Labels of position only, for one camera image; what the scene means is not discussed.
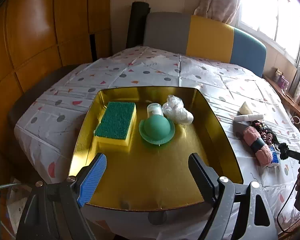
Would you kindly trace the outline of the blue tissue packet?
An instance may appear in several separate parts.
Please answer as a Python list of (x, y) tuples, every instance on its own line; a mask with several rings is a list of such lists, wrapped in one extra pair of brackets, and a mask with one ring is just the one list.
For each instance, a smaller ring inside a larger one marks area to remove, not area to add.
[(269, 145), (269, 149), (272, 155), (272, 161), (268, 167), (278, 167), (280, 165), (280, 158), (277, 155), (277, 151), (274, 145)]

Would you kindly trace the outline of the pink towel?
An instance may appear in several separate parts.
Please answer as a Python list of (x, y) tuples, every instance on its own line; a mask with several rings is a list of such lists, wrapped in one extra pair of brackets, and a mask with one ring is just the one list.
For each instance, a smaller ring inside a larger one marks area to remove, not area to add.
[(255, 154), (262, 167), (266, 167), (271, 164), (273, 156), (269, 146), (264, 142), (260, 133), (254, 127), (248, 126), (243, 131), (243, 139)]

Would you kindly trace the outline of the white foam roll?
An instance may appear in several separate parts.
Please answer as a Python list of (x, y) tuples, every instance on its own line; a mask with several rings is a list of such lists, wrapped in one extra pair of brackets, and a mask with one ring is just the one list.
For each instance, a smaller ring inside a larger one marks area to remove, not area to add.
[(251, 122), (256, 120), (262, 120), (264, 118), (263, 114), (244, 114), (237, 115), (234, 117), (235, 122)]

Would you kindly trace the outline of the green and yellow sponge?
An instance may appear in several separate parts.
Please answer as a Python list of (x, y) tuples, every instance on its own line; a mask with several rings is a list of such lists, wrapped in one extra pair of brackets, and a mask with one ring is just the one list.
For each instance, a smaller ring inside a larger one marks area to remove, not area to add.
[(128, 147), (135, 120), (135, 103), (111, 101), (94, 130), (94, 136), (103, 144)]

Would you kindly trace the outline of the clear plastic bag wad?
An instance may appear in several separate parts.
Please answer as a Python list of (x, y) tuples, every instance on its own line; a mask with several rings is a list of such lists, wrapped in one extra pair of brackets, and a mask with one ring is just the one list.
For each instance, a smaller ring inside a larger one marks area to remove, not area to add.
[(167, 101), (162, 106), (163, 113), (176, 124), (190, 125), (194, 117), (185, 107), (181, 98), (168, 95)]

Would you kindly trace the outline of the gold and maroon box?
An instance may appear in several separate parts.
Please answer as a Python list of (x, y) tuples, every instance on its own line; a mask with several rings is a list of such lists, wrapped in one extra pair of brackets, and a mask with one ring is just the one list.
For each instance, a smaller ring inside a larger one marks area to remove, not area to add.
[[(194, 116), (192, 124), (175, 126), (170, 142), (152, 145), (142, 139), (138, 126), (134, 126), (127, 147), (98, 143), (94, 130), (109, 102), (135, 103), (136, 119), (141, 121), (147, 118), (150, 103), (164, 103), (169, 95), (181, 98)], [(79, 132), (69, 174), (78, 174), (97, 153), (106, 155), (107, 168), (90, 205), (105, 209), (158, 211), (203, 202), (188, 168), (192, 153), (197, 153), (220, 176), (243, 183), (228, 137), (208, 100), (196, 88), (148, 86), (99, 91)]]

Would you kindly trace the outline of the black wig with beads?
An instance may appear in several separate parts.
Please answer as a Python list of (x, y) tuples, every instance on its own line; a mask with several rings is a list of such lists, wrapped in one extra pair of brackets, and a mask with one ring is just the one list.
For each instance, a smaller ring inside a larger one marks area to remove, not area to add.
[(265, 125), (263, 122), (261, 121), (253, 121), (251, 123), (251, 126), (254, 127), (258, 133), (260, 134), (261, 138), (264, 140), (264, 142), (267, 145), (279, 145), (279, 141), (277, 139), (276, 134), (273, 132), (273, 130), (268, 127), (267, 125)]

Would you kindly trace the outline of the beige cloth pouch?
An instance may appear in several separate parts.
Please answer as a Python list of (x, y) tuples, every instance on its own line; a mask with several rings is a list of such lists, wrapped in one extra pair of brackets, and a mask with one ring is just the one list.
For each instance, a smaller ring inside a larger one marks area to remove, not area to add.
[(248, 114), (252, 114), (252, 110), (249, 108), (249, 105), (247, 104), (247, 102), (245, 101), (243, 103), (243, 105), (240, 107), (239, 109), (239, 113), (241, 115), (248, 115)]

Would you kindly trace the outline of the wooden side table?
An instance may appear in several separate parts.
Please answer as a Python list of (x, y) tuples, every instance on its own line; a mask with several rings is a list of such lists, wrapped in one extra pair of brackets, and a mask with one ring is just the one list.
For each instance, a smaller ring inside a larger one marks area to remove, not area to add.
[(300, 106), (290, 97), (290, 95), (284, 92), (271, 78), (262, 75), (262, 77), (272, 86), (272, 88), (277, 92), (284, 106), (289, 107), (300, 118)]

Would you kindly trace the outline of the purple box on table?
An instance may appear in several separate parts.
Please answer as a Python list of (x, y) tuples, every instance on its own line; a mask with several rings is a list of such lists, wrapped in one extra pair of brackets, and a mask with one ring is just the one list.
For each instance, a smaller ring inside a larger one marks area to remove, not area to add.
[(278, 80), (278, 82), (277, 82), (277, 85), (279, 86), (279, 88), (280, 88), (281, 90), (286, 90), (286, 89), (288, 88), (288, 86), (289, 86), (289, 81), (286, 80), (286, 78), (285, 78), (283, 75), (281, 75), (281, 76), (279, 77), (279, 80)]

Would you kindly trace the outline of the grey yellow blue headboard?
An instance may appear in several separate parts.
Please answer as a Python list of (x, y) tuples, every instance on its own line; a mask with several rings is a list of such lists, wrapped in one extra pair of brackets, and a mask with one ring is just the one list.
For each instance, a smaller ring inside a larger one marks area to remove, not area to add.
[(143, 44), (172, 53), (236, 64), (261, 77), (266, 46), (228, 24), (178, 12), (148, 14)]

